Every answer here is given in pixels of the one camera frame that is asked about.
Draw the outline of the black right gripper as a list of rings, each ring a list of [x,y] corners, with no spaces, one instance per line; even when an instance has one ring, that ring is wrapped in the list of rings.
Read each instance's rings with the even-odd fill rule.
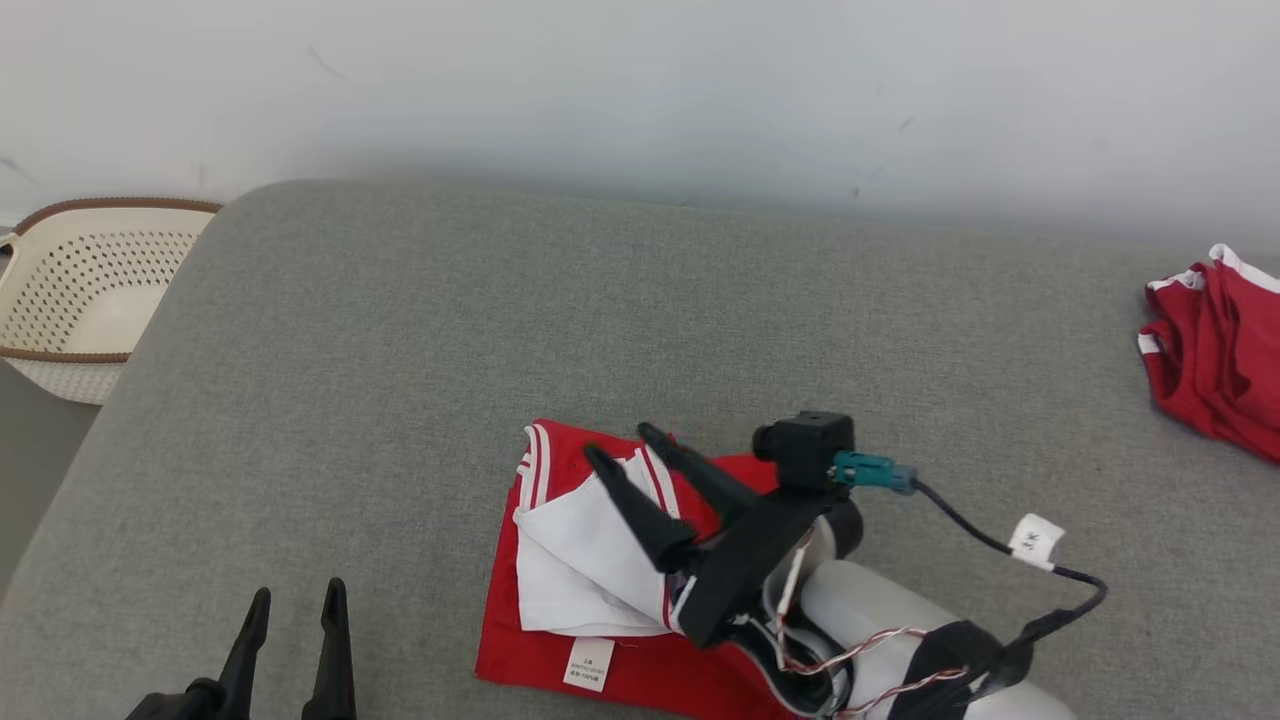
[[[832,505],[833,495],[774,489],[760,497],[744,477],[730,473],[755,470],[754,457],[739,457],[745,465],[724,468],[652,423],[639,423],[637,434],[714,515],[716,527],[728,527],[687,583],[676,612],[685,637],[704,650],[727,637],[730,620],[750,609],[768,575]],[[654,569],[666,575],[691,571],[701,557],[695,529],[636,487],[607,451],[588,445],[584,455]]]

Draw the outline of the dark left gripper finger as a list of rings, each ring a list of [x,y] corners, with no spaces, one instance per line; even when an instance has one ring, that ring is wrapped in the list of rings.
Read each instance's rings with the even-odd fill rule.
[[[349,605],[344,582],[329,580],[320,616],[323,647],[315,674],[314,692],[303,705],[301,717],[356,719],[355,666],[349,633]]]
[[[218,679],[225,694],[215,719],[251,719],[257,656],[268,637],[270,607],[270,589],[262,587],[252,598]]]

